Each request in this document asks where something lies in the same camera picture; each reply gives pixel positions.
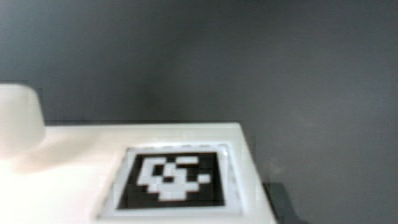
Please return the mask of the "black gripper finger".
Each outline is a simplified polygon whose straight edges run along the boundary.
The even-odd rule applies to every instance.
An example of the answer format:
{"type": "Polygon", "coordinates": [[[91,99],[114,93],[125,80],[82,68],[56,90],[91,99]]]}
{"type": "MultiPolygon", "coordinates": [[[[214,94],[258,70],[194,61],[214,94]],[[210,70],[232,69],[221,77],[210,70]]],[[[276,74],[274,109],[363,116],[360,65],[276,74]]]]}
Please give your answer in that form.
{"type": "Polygon", "coordinates": [[[285,185],[281,183],[269,182],[264,184],[264,189],[271,199],[278,224],[310,224],[297,215],[285,185]]]}

